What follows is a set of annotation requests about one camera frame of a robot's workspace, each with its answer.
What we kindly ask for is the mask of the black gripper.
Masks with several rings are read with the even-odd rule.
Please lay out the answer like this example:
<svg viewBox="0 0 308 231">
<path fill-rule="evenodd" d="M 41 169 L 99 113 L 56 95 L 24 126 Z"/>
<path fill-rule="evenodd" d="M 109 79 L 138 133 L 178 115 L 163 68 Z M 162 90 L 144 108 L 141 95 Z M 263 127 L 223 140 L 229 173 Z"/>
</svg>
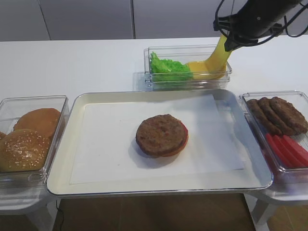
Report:
<svg viewBox="0 0 308 231">
<path fill-rule="evenodd" d="M 282 33 L 282 24 L 266 21 L 259 16 L 245 18 L 239 14 L 216 15 L 213 28 L 226 37 L 225 51 L 262 45 Z"/>
</svg>

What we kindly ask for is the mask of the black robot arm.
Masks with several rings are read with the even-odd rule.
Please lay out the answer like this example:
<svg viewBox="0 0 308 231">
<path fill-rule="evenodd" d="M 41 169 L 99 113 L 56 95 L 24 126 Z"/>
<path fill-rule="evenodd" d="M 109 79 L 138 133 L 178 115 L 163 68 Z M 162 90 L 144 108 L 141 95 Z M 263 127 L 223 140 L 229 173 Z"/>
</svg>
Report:
<svg viewBox="0 0 308 231">
<path fill-rule="evenodd" d="M 237 13 L 219 17 L 223 3 L 216 9 L 213 29 L 226 37 L 225 51 L 262 45 L 288 33 L 288 26 L 308 9 L 300 0 L 248 0 Z"/>
</svg>

